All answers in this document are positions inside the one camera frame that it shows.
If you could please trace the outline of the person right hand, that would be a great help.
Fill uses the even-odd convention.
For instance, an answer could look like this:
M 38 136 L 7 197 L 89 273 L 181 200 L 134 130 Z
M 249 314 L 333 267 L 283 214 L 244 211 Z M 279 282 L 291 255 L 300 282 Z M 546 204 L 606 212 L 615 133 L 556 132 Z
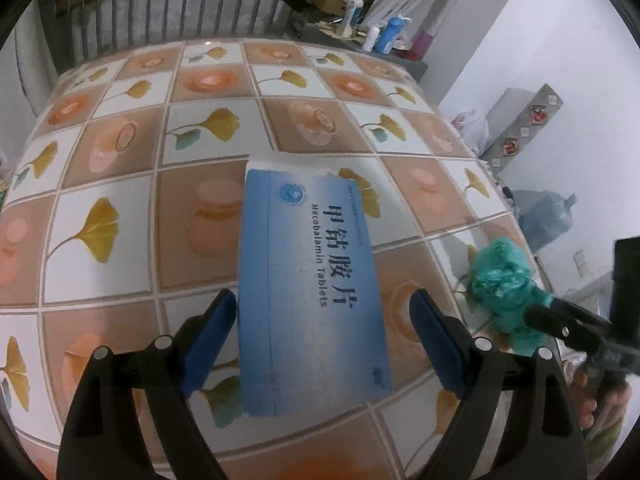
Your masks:
M 598 401 L 597 388 L 591 385 L 593 381 L 588 367 L 579 367 L 570 383 L 570 397 L 574 403 L 579 427 L 588 430 L 593 425 L 598 425 L 597 431 L 591 431 L 593 437 L 597 437 L 624 418 L 631 388 L 626 382 L 620 382 L 609 388 L 607 393 L 603 393 Z

